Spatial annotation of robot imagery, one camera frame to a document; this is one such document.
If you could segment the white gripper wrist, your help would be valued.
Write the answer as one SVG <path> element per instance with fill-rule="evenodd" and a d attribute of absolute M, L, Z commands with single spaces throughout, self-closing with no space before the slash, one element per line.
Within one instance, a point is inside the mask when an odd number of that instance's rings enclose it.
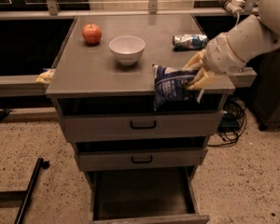
<path fill-rule="evenodd" d="M 204 69 L 204 64 L 211 71 Z M 204 49 L 196 52 L 183 67 L 184 70 L 198 70 L 186 88 L 189 91 L 203 90 L 216 81 L 216 74 L 230 76 L 238 73 L 243 67 L 245 61 L 231 48 L 227 33 L 220 33 L 210 40 Z"/>

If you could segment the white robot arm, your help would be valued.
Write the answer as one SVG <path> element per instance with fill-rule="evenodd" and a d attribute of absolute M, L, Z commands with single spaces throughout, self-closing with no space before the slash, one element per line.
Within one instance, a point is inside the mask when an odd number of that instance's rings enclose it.
<path fill-rule="evenodd" d="M 205 89 L 217 76 L 239 73 L 253 58 L 280 49 L 280 0 L 259 0 L 258 15 L 249 15 L 211 39 L 183 67 L 198 73 L 185 87 Z"/>

